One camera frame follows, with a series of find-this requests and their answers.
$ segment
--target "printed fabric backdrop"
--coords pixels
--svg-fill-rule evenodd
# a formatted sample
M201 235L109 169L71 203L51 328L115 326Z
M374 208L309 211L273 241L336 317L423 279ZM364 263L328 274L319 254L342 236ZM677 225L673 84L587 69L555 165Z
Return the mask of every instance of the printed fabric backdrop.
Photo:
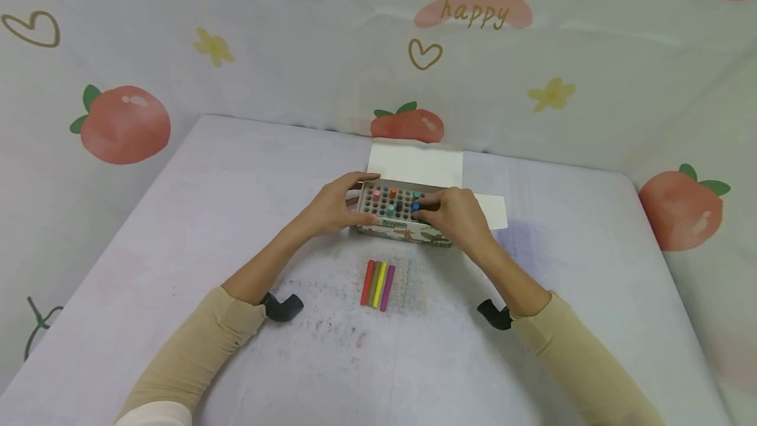
M755 424L757 0L0 0L0 22L0 390L212 113L626 173Z

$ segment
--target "pink crayon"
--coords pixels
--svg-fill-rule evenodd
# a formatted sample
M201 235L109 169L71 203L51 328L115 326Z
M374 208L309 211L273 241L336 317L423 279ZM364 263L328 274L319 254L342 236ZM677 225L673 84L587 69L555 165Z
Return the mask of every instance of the pink crayon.
M384 283L384 295L380 300L380 310L386 311L386 305L389 302L389 292L392 291L392 280L394 279L394 265L389 266L389 272L386 274L386 283Z

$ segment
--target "hand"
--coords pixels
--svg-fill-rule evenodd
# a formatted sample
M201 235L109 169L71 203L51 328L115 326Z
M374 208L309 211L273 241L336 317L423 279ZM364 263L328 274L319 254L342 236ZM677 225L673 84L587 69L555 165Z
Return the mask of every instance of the hand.
M425 208L414 216L438 228L469 256L478 247L497 245L473 191L450 187L415 202Z
M292 223L298 225L308 237L339 232L351 225L380 225L375 214L353 212L349 206L357 203L357 197L346 199L349 190L363 187L362 181L378 179L378 173L352 172L324 186L313 202L300 212Z

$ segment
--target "black mount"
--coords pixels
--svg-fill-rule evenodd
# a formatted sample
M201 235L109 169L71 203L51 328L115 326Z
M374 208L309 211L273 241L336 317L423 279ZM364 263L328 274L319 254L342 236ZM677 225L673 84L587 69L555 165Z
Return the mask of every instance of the black mount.
M297 295L289 296L284 302L279 302L271 293L266 293L260 304L265 306L265 316L276 322L292 321L305 307Z
M494 306L492 300L487 300L478 305L477 311L486 318L494 329L507 331L513 325L513 319L510 318L510 310L505 306L502 311Z

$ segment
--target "crayon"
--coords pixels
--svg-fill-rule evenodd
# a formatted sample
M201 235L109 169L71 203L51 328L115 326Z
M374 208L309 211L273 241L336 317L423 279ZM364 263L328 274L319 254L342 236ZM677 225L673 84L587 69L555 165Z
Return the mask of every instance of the crayon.
M380 299L380 310L382 311L386 311L386 305L389 302L389 292L392 291L392 280L394 280L394 265L389 267L389 272L386 274L384 295Z
M373 268L375 262L373 260L368 261L368 268L365 270L365 282L363 282L363 296L360 297L360 306L365 306L368 301L368 292L371 290L371 280L373 279Z
M368 292L368 300L365 301L365 304L368 306L373 304L373 297L377 291L377 280L379 279L380 268L380 262L378 260L374 263L374 267L373 276L371 276L371 290Z
M380 301L380 292L384 288L384 278L386 277L386 262L380 263L380 271L378 272L377 291L373 296L373 308L378 310Z

